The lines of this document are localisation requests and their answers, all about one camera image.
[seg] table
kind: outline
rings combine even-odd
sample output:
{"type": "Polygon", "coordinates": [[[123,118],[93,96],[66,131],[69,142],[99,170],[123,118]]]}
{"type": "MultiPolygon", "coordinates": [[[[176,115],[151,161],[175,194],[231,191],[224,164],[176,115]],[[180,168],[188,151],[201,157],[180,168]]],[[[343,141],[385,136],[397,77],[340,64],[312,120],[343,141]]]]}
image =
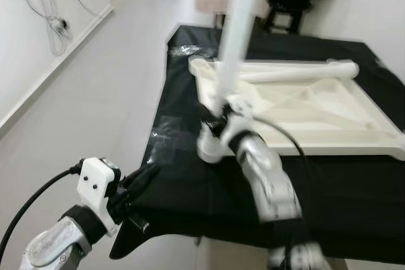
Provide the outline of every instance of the table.
{"type": "MultiPolygon", "coordinates": [[[[232,157],[209,165],[196,154],[200,122],[188,71],[195,54],[217,56],[221,32],[180,26],[168,42],[166,83],[143,164],[161,171],[134,202],[150,223],[141,234],[125,221],[110,257],[119,259],[164,234],[207,236],[258,247],[305,238],[301,220],[259,224],[249,184],[232,157]]],[[[401,129],[405,87],[360,42],[253,33],[247,59],[352,59],[359,85],[401,129]]],[[[283,157],[311,238],[326,256],[404,264],[404,163],[389,156],[311,156],[310,178],[298,157],[283,157]]]]}

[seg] cable connector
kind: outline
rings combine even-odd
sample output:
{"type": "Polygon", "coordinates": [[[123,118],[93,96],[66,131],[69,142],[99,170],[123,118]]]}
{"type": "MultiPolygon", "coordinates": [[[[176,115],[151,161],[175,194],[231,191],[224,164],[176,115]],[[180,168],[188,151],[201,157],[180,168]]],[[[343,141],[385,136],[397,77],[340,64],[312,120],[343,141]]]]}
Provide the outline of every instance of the cable connector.
{"type": "Polygon", "coordinates": [[[81,172],[82,172],[83,162],[84,162],[84,158],[81,158],[81,159],[79,160],[79,162],[76,163],[76,165],[70,167],[70,168],[69,168],[70,174],[72,174],[72,175],[74,175],[74,174],[80,175],[81,172]]]}

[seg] white tube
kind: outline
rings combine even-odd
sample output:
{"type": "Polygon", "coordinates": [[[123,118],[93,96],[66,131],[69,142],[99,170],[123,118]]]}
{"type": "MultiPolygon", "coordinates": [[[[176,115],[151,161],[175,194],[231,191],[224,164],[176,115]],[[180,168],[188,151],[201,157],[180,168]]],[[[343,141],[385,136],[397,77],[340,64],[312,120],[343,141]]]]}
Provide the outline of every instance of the white tube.
{"type": "Polygon", "coordinates": [[[356,63],[329,64],[319,68],[297,68],[273,72],[253,72],[240,76],[246,82],[284,82],[314,78],[354,78],[359,73],[356,63]]]}
{"type": "Polygon", "coordinates": [[[230,0],[228,16],[223,29],[219,58],[223,61],[218,71],[216,100],[213,112],[219,116],[226,96],[232,91],[236,74],[247,52],[254,15],[255,0],[230,0]]]}

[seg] black stool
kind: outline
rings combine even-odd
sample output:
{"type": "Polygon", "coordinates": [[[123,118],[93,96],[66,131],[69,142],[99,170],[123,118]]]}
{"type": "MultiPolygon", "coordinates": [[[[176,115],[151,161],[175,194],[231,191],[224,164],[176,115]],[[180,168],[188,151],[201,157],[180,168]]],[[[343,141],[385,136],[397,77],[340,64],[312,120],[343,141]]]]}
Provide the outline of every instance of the black stool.
{"type": "Polygon", "coordinates": [[[268,0],[270,13],[265,21],[264,30],[270,32],[272,28],[279,28],[288,31],[290,34],[298,34],[301,25],[302,15],[305,10],[311,7],[309,0],[268,0]],[[291,16],[289,27],[281,27],[274,24],[278,13],[291,16]]]}

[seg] white baseboard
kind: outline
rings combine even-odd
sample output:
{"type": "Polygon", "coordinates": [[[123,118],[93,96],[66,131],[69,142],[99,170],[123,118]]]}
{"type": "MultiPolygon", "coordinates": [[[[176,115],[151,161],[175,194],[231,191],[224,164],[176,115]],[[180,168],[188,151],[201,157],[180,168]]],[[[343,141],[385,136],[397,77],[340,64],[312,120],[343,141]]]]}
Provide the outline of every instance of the white baseboard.
{"type": "Polygon", "coordinates": [[[113,7],[108,5],[105,7],[99,16],[95,17],[90,25],[80,33],[76,39],[67,47],[65,53],[56,58],[49,69],[43,74],[20,99],[15,107],[0,121],[0,129],[9,122],[16,112],[30,99],[30,97],[41,87],[41,85],[61,66],[67,57],[83,42],[83,40],[112,12],[113,7]]]}

